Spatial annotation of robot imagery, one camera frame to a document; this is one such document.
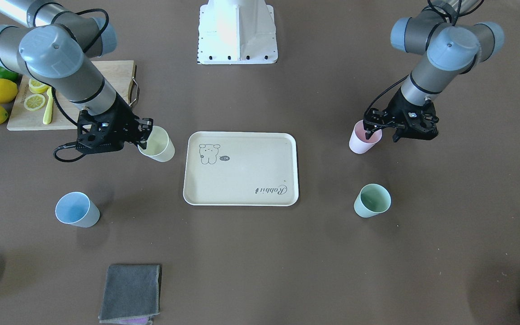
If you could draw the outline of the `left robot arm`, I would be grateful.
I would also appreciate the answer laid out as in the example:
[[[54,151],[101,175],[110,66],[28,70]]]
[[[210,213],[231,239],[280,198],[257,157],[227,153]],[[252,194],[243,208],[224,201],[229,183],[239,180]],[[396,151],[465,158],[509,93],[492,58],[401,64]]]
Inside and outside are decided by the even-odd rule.
[[[504,31],[497,23],[458,24],[460,17],[478,7],[476,0],[428,1],[416,17],[396,21],[391,45],[422,58],[397,82],[399,89],[386,109],[367,108],[363,116],[367,139],[384,128],[394,128],[394,142],[401,138],[432,140],[438,135],[435,99],[456,76],[468,73],[504,45]]]

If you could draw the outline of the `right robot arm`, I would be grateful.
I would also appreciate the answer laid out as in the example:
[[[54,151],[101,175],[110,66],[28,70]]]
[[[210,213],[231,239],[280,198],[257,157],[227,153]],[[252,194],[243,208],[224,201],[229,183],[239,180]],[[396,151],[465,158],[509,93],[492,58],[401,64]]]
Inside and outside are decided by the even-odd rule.
[[[153,120],[136,116],[91,61],[117,47],[108,14],[84,17],[55,0],[0,0],[0,13],[21,24],[0,25],[0,66],[47,84],[79,109],[77,140],[58,150],[86,156],[125,143],[147,148]]]

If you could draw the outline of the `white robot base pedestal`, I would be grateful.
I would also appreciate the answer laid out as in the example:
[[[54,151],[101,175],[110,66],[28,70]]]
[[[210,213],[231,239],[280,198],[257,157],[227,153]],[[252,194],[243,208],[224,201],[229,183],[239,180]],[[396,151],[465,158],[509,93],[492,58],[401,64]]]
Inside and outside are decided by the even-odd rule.
[[[209,0],[200,6],[197,62],[274,64],[279,54],[274,8],[264,0]]]

